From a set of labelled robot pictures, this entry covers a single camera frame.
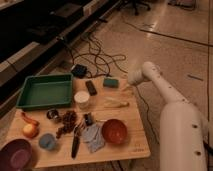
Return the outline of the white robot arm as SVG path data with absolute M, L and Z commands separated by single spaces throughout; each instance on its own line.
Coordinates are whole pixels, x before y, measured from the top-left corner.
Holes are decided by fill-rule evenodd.
M 130 86 L 145 81 L 151 81 L 166 102 L 160 116 L 160 171 L 207 171 L 202 113 L 149 61 L 127 76 Z

